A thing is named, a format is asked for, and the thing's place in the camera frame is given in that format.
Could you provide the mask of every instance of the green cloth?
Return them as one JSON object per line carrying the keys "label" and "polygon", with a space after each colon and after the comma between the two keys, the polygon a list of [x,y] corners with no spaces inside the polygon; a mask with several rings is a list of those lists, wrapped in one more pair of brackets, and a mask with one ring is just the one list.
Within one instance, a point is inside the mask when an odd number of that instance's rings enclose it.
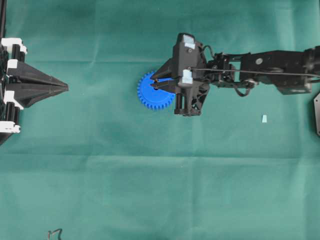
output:
{"label": "green cloth", "polygon": [[320,85],[212,86],[201,116],[151,111],[137,83],[180,32],[215,52],[303,51],[320,45],[319,1],[8,1],[6,37],[70,91],[24,110],[0,147],[0,239],[320,238]]}

